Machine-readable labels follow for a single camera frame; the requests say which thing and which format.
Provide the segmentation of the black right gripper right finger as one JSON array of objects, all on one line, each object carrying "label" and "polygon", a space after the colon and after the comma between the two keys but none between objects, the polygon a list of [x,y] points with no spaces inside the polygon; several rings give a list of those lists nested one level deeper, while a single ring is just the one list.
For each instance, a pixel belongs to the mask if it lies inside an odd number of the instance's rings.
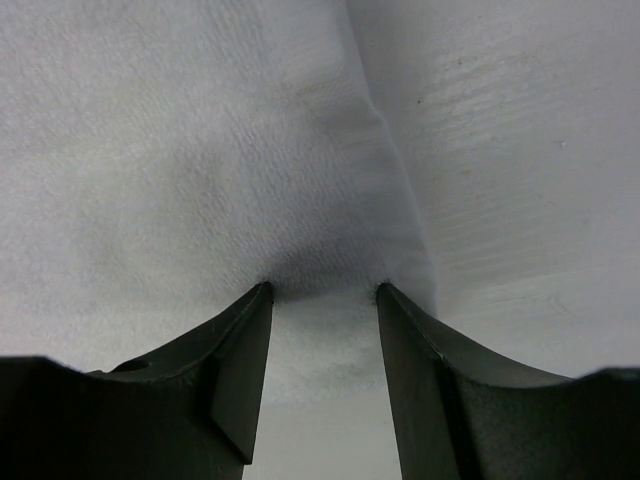
[{"label": "black right gripper right finger", "polygon": [[406,479],[635,479],[639,372],[571,379],[498,354],[391,284],[376,293]]}]

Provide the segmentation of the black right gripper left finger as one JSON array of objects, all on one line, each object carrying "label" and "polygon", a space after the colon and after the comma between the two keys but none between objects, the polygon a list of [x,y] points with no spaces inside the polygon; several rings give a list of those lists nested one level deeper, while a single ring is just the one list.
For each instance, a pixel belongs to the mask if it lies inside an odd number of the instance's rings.
[{"label": "black right gripper left finger", "polygon": [[262,283],[109,372],[1,361],[5,479],[239,479],[253,459],[272,324]]}]

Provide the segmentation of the white towel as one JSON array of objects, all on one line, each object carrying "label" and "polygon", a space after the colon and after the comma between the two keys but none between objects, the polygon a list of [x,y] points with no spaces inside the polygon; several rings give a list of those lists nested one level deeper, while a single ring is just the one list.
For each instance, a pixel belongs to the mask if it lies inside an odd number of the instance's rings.
[{"label": "white towel", "polygon": [[375,388],[431,287],[342,1],[1,5],[1,350],[110,369],[268,281],[269,403]]}]

